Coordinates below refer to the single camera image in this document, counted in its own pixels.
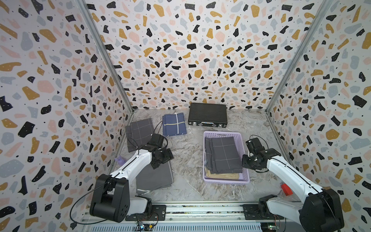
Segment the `purple plastic basket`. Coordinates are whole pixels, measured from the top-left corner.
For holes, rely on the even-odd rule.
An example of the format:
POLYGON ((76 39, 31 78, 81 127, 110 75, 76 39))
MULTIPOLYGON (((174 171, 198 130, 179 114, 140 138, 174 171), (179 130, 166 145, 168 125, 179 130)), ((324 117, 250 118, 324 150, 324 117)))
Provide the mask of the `purple plastic basket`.
POLYGON ((243 168, 243 172, 239 173, 240 178, 238 180, 227 180, 227 179, 209 179, 206 177, 205 168, 206 168, 206 154, 205 154, 205 138, 221 138, 221 137, 233 137, 238 153, 242 160, 243 155, 245 154, 245 149, 243 145, 242 136, 238 132, 225 132, 225 131, 205 131, 203 133, 204 143, 203 143, 203 180, 207 183, 213 184, 226 184, 226 185, 245 185, 250 182, 249 173, 247 169, 243 168))

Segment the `navy blue checked pillowcase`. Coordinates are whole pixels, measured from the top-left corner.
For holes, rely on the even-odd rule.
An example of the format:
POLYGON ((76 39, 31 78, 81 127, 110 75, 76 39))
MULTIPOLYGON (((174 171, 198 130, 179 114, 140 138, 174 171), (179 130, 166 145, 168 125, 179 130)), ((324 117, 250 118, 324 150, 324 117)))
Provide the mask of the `navy blue checked pillowcase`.
POLYGON ((166 114, 162 117, 162 122, 165 137, 186 134, 184 113, 166 114))

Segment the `plain dark grey pillowcase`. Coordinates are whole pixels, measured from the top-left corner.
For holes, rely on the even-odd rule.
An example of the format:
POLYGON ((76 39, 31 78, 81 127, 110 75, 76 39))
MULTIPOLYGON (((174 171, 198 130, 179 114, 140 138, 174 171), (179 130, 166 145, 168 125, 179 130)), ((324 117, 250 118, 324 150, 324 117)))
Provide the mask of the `plain dark grey pillowcase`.
POLYGON ((153 169, 147 165, 136 177, 136 193, 143 195, 157 189, 170 187, 174 182, 171 162, 153 169))

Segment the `grey beige striped pillowcase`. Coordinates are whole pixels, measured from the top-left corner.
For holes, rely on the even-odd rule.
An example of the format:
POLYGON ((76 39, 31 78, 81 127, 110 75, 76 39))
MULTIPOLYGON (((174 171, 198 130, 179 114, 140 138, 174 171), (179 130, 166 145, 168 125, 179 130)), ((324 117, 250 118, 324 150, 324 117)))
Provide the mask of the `grey beige striped pillowcase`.
POLYGON ((227 179, 227 180, 238 180, 240 175, 238 173, 234 174, 212 174, 210 170, 205 168, 206 177, 209 179, 227 179))

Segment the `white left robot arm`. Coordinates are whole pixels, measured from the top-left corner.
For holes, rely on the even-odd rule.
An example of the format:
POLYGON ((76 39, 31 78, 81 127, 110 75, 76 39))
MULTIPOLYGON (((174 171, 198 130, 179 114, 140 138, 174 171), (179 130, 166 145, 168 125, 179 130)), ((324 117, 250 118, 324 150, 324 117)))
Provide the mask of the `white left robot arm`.
POLYGON ((129 186, 137 177, 148 184, 158 169, 168 166, 174 158, 168 148, 168 139, 154 133, 147 144, 138 148, 125 164, 109 175, 100 175, 90 204, 91 216, 122 222, 128 216, 136 220, 152 217, 152 200, 143 196, 131 196, 129 186))

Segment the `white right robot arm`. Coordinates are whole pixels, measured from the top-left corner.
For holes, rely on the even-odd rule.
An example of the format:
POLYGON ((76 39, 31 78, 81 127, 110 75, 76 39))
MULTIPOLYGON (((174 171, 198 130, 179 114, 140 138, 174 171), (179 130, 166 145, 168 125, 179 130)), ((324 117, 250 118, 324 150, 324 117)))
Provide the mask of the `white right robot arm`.
POLYGON ((246 141, 249 155, 243 155, 243 168, 261 171, 268 169, 295 193, 300 201, 290 202, 277 195, 261 197, 258 213, 267 218, 279 215, 300 224, 307 232, 335 232, 344 226, 339 194, 312 182, 273 148, 265 148, 258 138, 246 141))

